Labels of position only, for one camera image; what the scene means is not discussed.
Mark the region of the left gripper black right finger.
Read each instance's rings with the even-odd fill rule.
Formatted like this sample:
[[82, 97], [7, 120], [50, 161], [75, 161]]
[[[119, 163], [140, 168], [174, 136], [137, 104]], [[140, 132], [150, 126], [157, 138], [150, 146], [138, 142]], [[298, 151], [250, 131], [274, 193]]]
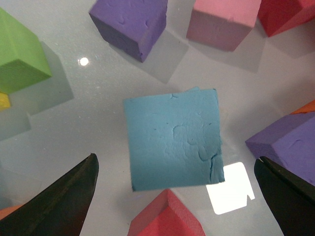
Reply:
[[285, 236], [315, 234], [315, 187], [267, 157], [255, 161], [263, 197]]

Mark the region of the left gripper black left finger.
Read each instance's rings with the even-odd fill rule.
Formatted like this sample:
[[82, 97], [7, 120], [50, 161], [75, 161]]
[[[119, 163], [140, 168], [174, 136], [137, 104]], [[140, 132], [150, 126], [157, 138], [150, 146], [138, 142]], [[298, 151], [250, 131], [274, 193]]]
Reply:
[[99, 163], [92, 153], [0, 221], [2, 236], [78, 236], [95, 193]]

